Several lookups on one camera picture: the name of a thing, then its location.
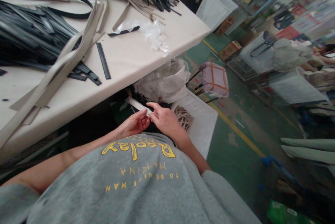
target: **pink cushion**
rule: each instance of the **pink cushion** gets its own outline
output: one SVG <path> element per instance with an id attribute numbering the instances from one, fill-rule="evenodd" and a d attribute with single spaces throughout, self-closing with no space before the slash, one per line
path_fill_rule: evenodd
<path id="1" fill-rule="evenodd" d="M 205 62 L 200 67 L 201 83 L 204 91 L 212 91 L 223 97 L 229 96 L 229 85 L 226 70 L 211 62 Z"/>

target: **white tabletop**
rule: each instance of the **white tabletop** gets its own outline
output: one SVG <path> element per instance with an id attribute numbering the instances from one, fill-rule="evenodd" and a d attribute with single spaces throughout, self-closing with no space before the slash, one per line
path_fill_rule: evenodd
<path id="1" fill-rule="evenodd" d="M 83 13 L 89 10 L 88 6 L 79 2 L 71 4 L 61 1 L 11 0 L 10 2 L 24 3 L 26 6 L 53 6 L 68 12 Z M 126 4 L 123 0 L 108 0 L 108 4 L 105 32 L 112 32 L 112 27 Z M 99 76 L 102 84 L 96 86 L 89 79 L 83 82 L 67 78 L 49 102 L 49 108 L 42 108 L 30 125 L 19 127 L 5 143 L 0 150 L 0 161 L 20 153 L 112 94 L 200 43 L 210 29 L 183 3 L 180 2 L 175 10 L 182 16 L 174 12 L 156 11 L 165 18 L 165 42 L 171 50 L 167 57 L 163 58 L 154 52 L 150 48 L 151 45 L 145 41 L 145 37 L 138 31 L 115 37 L 104 34 L 99 42 L 102 44 L 112 78 L 105 79 L 97 47 L 92 46 L 83 61 Z M 133 7 L 129 8 L 126 19 L 147 20 Z M 66 20 L 78 31 L 82 30 L 86 24 L 86 21 Z M 45 75 L 45 72 L 26 67 L 1 67 L 1 69 L 8 73 L 0 77 L 0 100 L 9 101 L 0 101 L 0 130 L 16 113 L 9 107 L 37 86 Z"/>

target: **white plastic crate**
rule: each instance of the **white plastic crate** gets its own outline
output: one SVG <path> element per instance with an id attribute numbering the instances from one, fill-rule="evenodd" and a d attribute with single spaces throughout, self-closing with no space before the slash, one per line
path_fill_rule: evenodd
<path id="1" fill-rule="evenodd" d="M 196 15 L 213 32 L 236 8 L 232 0 L 202 0 Z"/>
<path id="2" fill-rule="evenodd" d="M 269 78 L 269 86 L 289 104 L 328 101 L 328 97 L 306 81 L 301 72 L 303 70 L 297 67 L 287 73 L 272 74 Z"/>
<path id="3" fill-rule="evenodd" d="M 175 102 L 172 108 L 177 105 L 183 107 L 193 117 L 188 135 L 197 150 L 207 159 L 217 112 L 188 89 L 186 97 Z"/>

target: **yellow floor line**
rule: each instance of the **yellow floor line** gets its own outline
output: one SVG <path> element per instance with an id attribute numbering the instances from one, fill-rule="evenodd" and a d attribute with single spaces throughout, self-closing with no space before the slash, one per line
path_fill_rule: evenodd
<path id="1" fill-rule="evenodd" d="M 212 47 L 211 44 L 209 44 L 207 41 L 205 41 L 204 39 L 202 40 L 211 50 L 213 50 L 213 52 L 215 52 L 216 54 L 218 54 L 218 52 Z M 300 134 L 304 135 L 304 133 L 294 124 L 292 123 L 279 109 L 277 109 L 277 107 L 273 106 L 273 108 L 291 125 L 293 126 L 293 128 L 295 128 Z"/>
<path id="2" fill-rule="evenodd" d="M 200 97 L 205 101 L 209 101 L 209 99 L 204 95 L 204 94 L 201 94 Z M 236 132 L 237 135 L 239 135 L 244 142 L 247 143 L 247 145 L 250 146 L 250 148 L 252 150 L 254 150 L 254 152 L 256 152 L 260 157 L 263 157 L 263 158 L 266 158 L 265 154 L 263 152 L 261 152 L 256 145 L 254 145 L 253 142 L 251 142 L 251 140 L 243 134 L 242 131 L 240 131 L 239 128 L 237 128 L 233 123 L 232 121 L 229 120 L 228 117 L 226 117 L 225 114 L 222 113 L 222 111 L 216 107 L 212 102 L 208 104 L 209 106 L 211 106 L 214 110 L 216 110 L 217 114 L 233 129 L 233 131 Z"/>
<path id="3" fill-rule="evenodd" d="M 213 50 L 214 53 L 216 53 L 217 55 L 219 54 L 214 47 L 211 46 L 211 44 L 209 44 L 207 41 L 202 40 L 204 44 L 206 44 L 211 50 Z"/>

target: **green floor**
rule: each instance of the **green floor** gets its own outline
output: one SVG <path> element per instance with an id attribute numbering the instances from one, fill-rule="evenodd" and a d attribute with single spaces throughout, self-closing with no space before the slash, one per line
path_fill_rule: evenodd
<path id="1" fill-rule="evenodd" d="M 242 35 L 243 32 L 235 33 L 234 37 L 228 38 L 210 34 L 205 41 L 216 51 L 220 51 L 231 40 L 238 39 L 238 36 Z M 223 62 L 211 53 L 211 49 L 204 42 L 189 49 L 181 57 L 188 62 L 191 73 L 196 72 L 199 65 L 206 61 L 223 66 Z M 265 173 L 260 155 L 276 157 L 295 175 L 294 164 L 280 148 L 280 137 L 301 138 L 302 135 L 278 111 L 266 106 L 250 92 L 249 87 L 230 68 L 226 67 L 226 71 L 230 95 L 228 98 L 213 102 L 213 105 L 247 137 L 247 141 L 237 134 L 227 120 L 218 116 L 207 161 L 215 172 L 231 183 L 264 222 L 268 201 L 258 190 Z M 190 85 L 195 87 L 200 80 L 201 75 L 198 75 Z M 279 107 L 279 110 L 298 127 L 298 118 L 290 107 Z M 252 144 L 260 152 L 254 151 L 250 146 Z"/>

